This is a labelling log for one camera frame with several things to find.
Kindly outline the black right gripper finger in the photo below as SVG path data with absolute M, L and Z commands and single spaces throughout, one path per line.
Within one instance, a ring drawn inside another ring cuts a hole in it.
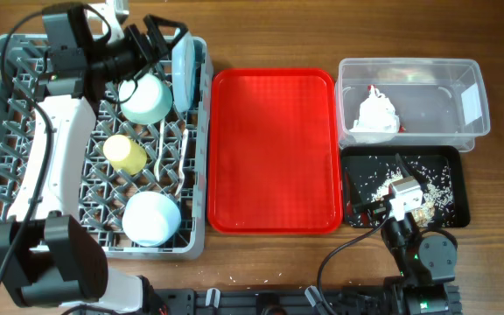
M 408 163 L 403 159 L 403 157 L 399 153 L 395 154 L 395 162 L 404 178 L 415 176 L 413 170 L 410 168 Z
M 350 175 L 348 171 L 344 171 L 342 175 L 343 179 L 343 200 L 345 206 L 352 206 L 353 196 L 354 196 L 354 185 L 351 182 Z

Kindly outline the rice food waste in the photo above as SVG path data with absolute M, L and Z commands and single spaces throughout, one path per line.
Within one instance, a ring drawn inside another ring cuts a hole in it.
M 463 227 L 468 222 L 466 190 L 458 157 L 444 154 L 345 155 L 345 222 L 354 228 L 378 225 L 395 208 L 413 213 L 420 227 Z

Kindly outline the light blue plate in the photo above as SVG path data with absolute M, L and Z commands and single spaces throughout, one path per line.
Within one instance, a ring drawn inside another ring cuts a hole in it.
M 193 102 L 196 55 L 192 34 L 187 31 L 171 52 L 173 102 L 179 113 L 186 112 Z

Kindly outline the green bowl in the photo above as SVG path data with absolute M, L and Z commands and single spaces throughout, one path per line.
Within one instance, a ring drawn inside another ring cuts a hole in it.
M 125 118 L 142 125 L 164 119 L 173 104 L 169 87 L 152 73 L 145 74 L 137 82 L 123 81 L 119 86 L 119 97 Z

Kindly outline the white napkin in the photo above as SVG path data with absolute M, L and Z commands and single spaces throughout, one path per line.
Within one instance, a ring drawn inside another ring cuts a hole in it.
M 367 87 L 368 97 L 360 104 L 359 116 L 353 121 L 352 132 L 398 133 L 399 115 L 391 100 L 375 85 Z

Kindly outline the yellow plastic cup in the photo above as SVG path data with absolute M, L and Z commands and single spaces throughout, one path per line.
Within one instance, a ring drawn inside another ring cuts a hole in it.
M 134 140 L 124 135 L 110 136 L 102 147 L 104 157 L 115 171 L 129 175 L 140 172 L 147 163 L 147 154 Z

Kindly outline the white plastic spoon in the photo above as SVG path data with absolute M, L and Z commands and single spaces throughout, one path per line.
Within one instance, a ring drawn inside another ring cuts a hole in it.
M 183 131 L 181 147 L 180 147 L 180 158 L 179 158 L 179 162 L 178 162 L 178 186 L 177 186 L 177 190 L 176 190 L 176 194 L 175 194 L 175 197 L 177 200 L 180 200 L 180 198 L 181 198 L 183 185 L 184 185 L 184 182 L 186 179 L 186 175 L 184 173 L 184 164 L 185 164 L 185 160 L 186 160 L 186 150 L 187 150 L 188 140 L 189 140 L 189 130 L 185 129 Z

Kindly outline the white plastic fork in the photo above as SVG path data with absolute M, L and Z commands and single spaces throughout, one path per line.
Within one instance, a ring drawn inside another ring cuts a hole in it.
M 153 173 L 155 176 L 155 180 L 157 182 L 160 181 L 160 170 L 161 170 L 161 161 L 163 157 L 163 146 L 164 146 L 164 140 L 165 140 L 165 119 L 162 119 L 159 124 L 159 138 L 158 138 L 158 152 L 157 152 L 157 159 L 156 162 L 153 166 Z

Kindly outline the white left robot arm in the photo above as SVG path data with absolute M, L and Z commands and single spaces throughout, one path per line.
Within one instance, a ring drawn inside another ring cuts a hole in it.
M 77 219 L 84 152 L 110 82 L 137 81 L 186 38 L 186 24 L 147 15 L 146 32 L 95 37 L 82 2 L 38 11 L 49 48 L 33 95 L 32 147 L 10 218 L 0 223 L 0 290 L 21 308 L 108 314 L 166 314 L 144 276 L 114 274 Z

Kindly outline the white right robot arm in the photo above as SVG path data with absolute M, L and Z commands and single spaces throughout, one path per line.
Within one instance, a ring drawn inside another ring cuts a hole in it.
M 393 256 L 399 276 L 381 287 L 345 288 L 341 314 L 460 314 L 459 288 L 451 284 L 458 259 L 456 238 L 441 228 L 420 229 L 414 218 L 423 204 L 421 182 L 400 155 L 402 178 L 388 186 L 380 203 L 367 207 Z

